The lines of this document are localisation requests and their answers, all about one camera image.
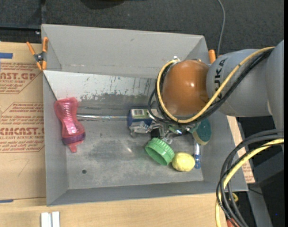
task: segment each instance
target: pink plastic bottle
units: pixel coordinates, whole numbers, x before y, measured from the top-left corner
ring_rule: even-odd
[[[55,114],[62,123],[62,141],[72,153],[77,151],[76,146],[85,139],[85,129],[77,120],[78,106],[74,97],[57,100],[54,104]]]

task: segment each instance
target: bin floor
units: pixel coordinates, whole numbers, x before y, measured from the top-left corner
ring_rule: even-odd
[[[82,121],[85,141],[77,152],[66,149],[69,189],[156,183],[203,181],[201,170],[176,171],[171,164],[162,166],[152,160],[144,147],[150,134],[130,136],[126,121]],[[191,135],[175,137],[175,152],[193,154]]]

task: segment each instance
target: green bottle cap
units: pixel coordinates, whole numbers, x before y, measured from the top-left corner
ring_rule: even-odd
[[[152,138],[145,147],[147,154],[159,164],[166,166],[174,158],[171,147],[159,138]]]

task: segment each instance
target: orange clip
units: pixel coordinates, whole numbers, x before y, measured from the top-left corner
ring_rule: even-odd
[[[214,61],[216,60],[216,53],[214,50],[209,50],[208,51],[208,55],[209,55],[209,60],[210,60],[210,63],[214,63]]]
[[[43,44],[42,44],[42,52],[40,54],[36,54],[34,48],[31,46],[31,44],[29,42],[26,42],[31,54],[34,56],[34,58],[36,60],[36,65],[38,66],[40,71],[45,70],[47,67],[47,63],[44,60],[44,56],[48,50],[48,41],[49,41],[48,38],[44,37]]]

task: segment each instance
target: white plastic piece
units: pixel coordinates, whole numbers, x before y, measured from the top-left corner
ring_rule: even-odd
[[[41,213],[41,227],[60,227],[60,212]]]

